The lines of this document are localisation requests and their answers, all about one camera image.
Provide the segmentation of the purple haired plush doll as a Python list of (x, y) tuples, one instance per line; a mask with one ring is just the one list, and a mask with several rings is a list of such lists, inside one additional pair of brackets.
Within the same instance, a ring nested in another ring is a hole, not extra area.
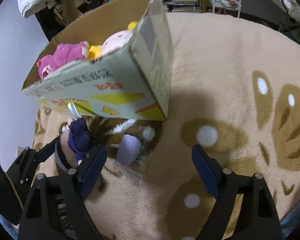
[(55, 146), (56, 162), (65, 172), (87, 158), (94, 145), (94, 138), (75, 104), (67, 103), (67, 107), (73, 117), (63, 126)]

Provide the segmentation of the clear bag purple item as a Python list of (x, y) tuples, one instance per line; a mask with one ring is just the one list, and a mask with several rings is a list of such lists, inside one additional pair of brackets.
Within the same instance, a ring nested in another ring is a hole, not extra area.
[(111, 144), (113, 158), (108, 161), (110, 170), (118, 177), (125, 177), (134, 185), (141, 185), (145, 169), (146, 141), (141, 134), (123, 134), (121, 142)]

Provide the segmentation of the pink plush bear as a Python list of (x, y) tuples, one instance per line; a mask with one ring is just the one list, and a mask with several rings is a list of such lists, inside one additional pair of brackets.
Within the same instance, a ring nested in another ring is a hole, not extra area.
[(39, 77), (43, 79), (69, 62), (86, 59), (89, 48), (87, 41), (59, 44), (53, 54), (45, 55), (36, 62)]

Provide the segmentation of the white fluffy plush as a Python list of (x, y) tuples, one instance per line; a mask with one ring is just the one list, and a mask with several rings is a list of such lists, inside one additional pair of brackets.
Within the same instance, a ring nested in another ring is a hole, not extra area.
[(132, 21), (130, 22), (130, 24), (127, 26), (127, 30), (128, 31), (133, 31), (136, 26), (138, 25), (138, 21)]

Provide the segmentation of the blue fleece blanket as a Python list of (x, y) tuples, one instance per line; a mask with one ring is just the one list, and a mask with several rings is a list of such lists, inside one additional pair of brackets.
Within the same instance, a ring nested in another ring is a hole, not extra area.
[(300, 224), (300, 202), (294, 206), (281, 220), (281, 232), (283, 239), (286, 239)]

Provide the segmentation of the yellow plush toy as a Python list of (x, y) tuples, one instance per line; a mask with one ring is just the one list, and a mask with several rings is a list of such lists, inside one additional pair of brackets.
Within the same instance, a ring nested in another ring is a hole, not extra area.
[(88, 53), (88, 59), (97, 59), (100, 57), (102, 51), (102, 46), (90, 46), (89, 53)]

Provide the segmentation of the cardboard box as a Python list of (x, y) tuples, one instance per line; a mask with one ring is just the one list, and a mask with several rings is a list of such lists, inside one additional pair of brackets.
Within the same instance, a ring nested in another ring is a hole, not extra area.
[(67, 63), (46, 77), (33, 66), (22, 93), (59, 113), (73, 103), (79, 114), (106, 118), (163, 121), (168, 115), (173, 45), (161, 0), (113, 0), (91, 10), (58, 33), (42, 51), (59, 44), (103, 45), (124, 35), (136, 22), (127, 43), (96, 59)]

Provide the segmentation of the pink swiss roll plush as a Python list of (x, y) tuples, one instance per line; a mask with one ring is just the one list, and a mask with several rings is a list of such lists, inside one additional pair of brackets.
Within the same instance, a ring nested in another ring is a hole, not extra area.
[(132, 36), (133, 32), (131, 30), (122, 30), (114, 33), (103, 43), (100, 55), (104, 56), (112, 51), (124, 47)]

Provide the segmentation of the wall socket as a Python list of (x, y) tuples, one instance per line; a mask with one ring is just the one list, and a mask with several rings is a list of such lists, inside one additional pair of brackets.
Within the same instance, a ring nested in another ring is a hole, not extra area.
[(24, 148), (22, 147), (17, 147), (17, 156), (21, 155), (21, 153), (23, 152)]

